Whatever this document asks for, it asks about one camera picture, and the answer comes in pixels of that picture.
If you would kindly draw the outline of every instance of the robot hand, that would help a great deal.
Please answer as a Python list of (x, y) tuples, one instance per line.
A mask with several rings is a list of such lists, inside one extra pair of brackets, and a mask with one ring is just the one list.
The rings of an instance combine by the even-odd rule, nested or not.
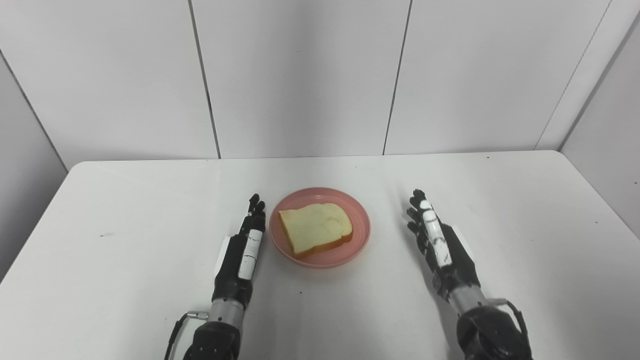
[[(531, 348), (522, 313), (506, 299), (487, 299), (480, 289), (476, 265), (456, 231), (443, 224), (422, 190), (409, 200), (407, 224), (433, 273), (438, 294), (458, 313), (456, 333), (466, 360), (530, 360)], [(518, 330), (509, 316), (514, 312)]]
[(253, 270), (265, 231), (264, 201), (258, 194), (249, 200), (249, 210), (240, 231), (229, 239), (208, 313), (190, 311), (178, 320), (169, 338), (164, 360), (169, 360), (182, 323), (187, 318), (206, 322), (196, 329), (184, 360), (236, 360), (240, 353), (242, 322), (253, 293)]

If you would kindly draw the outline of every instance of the slice of bread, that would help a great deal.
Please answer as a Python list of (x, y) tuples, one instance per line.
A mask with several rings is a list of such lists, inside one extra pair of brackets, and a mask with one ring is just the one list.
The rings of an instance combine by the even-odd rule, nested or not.
[(347, 213), (336, 204), (311, 204), (279, 215), (296, 259), (338, 247), (353, 235)]

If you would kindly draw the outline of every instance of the white table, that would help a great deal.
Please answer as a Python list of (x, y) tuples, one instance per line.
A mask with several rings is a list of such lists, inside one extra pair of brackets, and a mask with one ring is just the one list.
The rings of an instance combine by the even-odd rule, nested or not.
[(371, 239), (329, 270), (265, 241), (241, 359), (461, 359), (456, 317), (405, 227), (414, 188), (462, 230), (484, 292), (524, 312), (536, 359), (640, 356), (640, 241), (562, 155), (540, 151), (82, 163), (0, 285), (0, 359), (161, 359), (174, 321), (209, 308), (248, 198), (269, 213), (309, 186), (358, 199)]

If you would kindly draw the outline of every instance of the robotic arm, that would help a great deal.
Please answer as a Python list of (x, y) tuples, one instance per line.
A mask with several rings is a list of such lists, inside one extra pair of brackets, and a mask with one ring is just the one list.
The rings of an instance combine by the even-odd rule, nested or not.
[[(443, 224), (422, 190), (415, 190), (407, 225), (433, 272), (433, 287), (458, 313), (456, 333), (466, 360), (531, 360), (531, 347), (522, 313), (506, 299), (487, 299), (480, 289), (476, 265), (456, 231)], [(511, 316), (498, 309), (507, 305)]]

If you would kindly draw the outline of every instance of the white backdrop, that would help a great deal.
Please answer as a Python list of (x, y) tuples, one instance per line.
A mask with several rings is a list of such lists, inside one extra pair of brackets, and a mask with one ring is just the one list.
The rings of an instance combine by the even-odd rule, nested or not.
[(0, 56), (0, 281), (66, 174)]
[(563, 147), (580, 173), (640, 237), (640, 29)]
[[(223, 158), (557, 149), (639, 8), (193, 0)], [(0, 0), (0, 49), (67, 167), (217, 157), (186, 0)]]
[(0, 49), (68, 168), (217, 158), (186, 0), (1, 0)]

